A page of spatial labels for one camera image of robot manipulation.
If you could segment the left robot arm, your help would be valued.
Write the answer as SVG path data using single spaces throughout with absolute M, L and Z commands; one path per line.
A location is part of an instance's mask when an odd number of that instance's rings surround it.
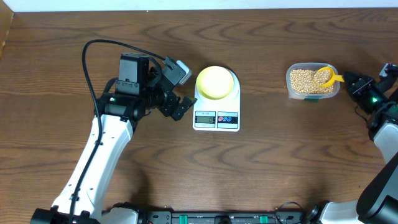
M 139 223 L 139 212 L 125 203 L 103 211 L 104 199 L 121 153 L 137 122 L 157 108 L 178 121 L 196 103 L 180 99 L 171 88 L 149 87 L 129 93 L 106 85 L 96 100 L 90 136 L 67 185 L 50 209 L 35 210 L 31 223 Z

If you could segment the yellow measuring scoop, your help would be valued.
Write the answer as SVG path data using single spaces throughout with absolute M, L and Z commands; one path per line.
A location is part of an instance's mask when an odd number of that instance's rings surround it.
M 329 86 L 332 86 L 335 82 L 344 82 L 343 76 L 337 75 L 331 67 L 323 67 L 323 68 L 320 68 L 319 70 L 329 70 L 331 72 L 330 80 L 326 84 L 318 85 L 321 88 L 328 88 Z

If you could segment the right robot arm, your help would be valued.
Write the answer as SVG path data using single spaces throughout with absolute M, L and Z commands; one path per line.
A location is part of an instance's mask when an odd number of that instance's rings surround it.
M 321 202 L 305 223 L 397 224 L 397 91 L 385 95 L 397 82 L 397 72 L 386 70 L 378 82 L 352 72 L 344 73 L 343 79 L 350 98 L 368 115 L 368 136 L 384 166 L 359 199 Z

